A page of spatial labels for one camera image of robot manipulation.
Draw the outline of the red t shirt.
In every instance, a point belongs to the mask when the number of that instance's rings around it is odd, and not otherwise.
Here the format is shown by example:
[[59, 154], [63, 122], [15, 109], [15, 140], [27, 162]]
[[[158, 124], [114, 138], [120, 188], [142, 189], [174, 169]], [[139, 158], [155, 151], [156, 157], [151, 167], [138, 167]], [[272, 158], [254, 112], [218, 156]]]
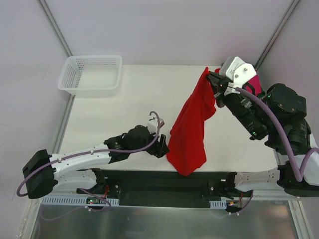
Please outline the red t shirt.
[[170, 130], [166, 158], [182, 176], [189, 176], [206, 162], [204, 125], [216, 113], [208, 75], [206, 67]]

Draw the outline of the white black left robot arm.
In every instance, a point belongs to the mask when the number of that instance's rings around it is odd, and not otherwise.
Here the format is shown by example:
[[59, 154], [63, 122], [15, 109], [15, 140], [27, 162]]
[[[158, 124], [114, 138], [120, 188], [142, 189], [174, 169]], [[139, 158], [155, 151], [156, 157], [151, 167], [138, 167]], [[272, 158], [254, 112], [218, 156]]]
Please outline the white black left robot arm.
[[45, 149], [39, 150], [22, 168], [24, 180], [18, 186], [16, 194], [19, 197], [38, 199], [62, 185], [75, 190], [84, 188], [99, 194], [105, 190], [106, 182], [96, 173], [93, 173], [87, 185], [79, 179], [64, 179], [64, 176], [76, 171], [92, 170], [101, 164], [120, 162], [133, 153], [143, 151], [156, 158], [164, 157], [169, 153], [166, 136], [147, 126], [138, 125], [88, 149], [66, 154], [49, 154]]

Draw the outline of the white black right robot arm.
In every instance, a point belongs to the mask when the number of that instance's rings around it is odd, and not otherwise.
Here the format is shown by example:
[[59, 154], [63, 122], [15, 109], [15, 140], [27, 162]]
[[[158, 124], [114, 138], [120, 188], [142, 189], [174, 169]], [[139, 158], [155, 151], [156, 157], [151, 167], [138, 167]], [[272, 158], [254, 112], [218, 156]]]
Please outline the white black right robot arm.
[[281, 83], [260, 94], [249, 83], [228, 93], [229, 79], [215, 72], [209, 72], [206, 78], [217, 106], [227, 107], [251, 140], [267, 137], [265, 145], [288, 158], [266, 171], [228, 173], [224, 192], [234, 197], [240, 192], [282, 188], [292, 196], [318, 197], [319, 149], [306, 121], [306, 99]]

